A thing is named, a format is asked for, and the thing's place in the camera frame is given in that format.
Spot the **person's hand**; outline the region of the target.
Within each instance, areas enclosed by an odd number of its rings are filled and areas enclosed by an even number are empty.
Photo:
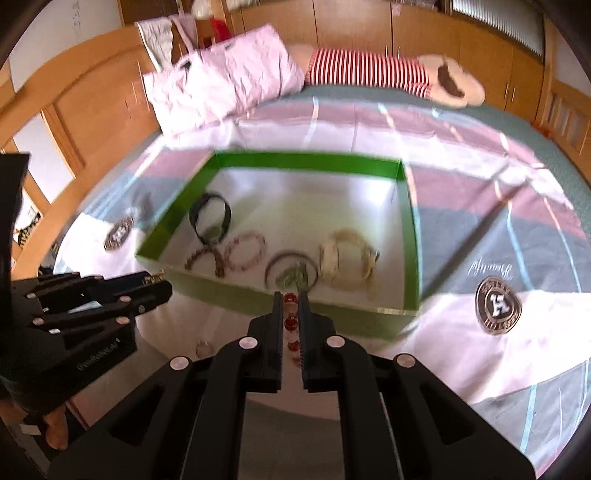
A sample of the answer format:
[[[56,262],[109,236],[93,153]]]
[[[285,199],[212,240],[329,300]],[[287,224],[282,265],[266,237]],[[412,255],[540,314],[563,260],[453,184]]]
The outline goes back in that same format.
[[[22,423],[27,413],[12,399],[1,400],[1,418],[7,425]],[[47,444],[55,449],[64,451],[68,447],[68,425],[66,420],[66,406],[62,405],[51,413],[43,416],[45,423],[45,439]]]

